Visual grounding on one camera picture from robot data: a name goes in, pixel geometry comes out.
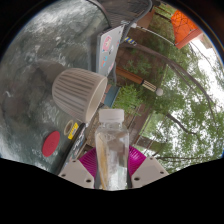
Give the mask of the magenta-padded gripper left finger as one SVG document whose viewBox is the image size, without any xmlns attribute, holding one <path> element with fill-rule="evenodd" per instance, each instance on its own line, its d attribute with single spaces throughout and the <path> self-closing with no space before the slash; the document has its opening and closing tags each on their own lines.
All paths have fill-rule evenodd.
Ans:
<svg viewBox="0 0 224 224">
<path fill-rule="evenodd" d="M 84 188 L 93 189 L 97 175 L 96 149 L 93 148 L 78 160 L 70 160 L 59 177 Z"/>
</svg>

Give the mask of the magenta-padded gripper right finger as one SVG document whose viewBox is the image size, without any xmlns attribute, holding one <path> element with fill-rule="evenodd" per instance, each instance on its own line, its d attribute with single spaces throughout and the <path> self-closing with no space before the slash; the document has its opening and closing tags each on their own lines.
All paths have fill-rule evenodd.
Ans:
<svg viewBox="0 0 224 224">
<path fill-rule="evenodd" d="M 155 157 L 146 157 L 136 148 L 129 147 L 127 177 L 129 189 L 143 187 L 167 175 L 168 172 Z"/>
</svg>

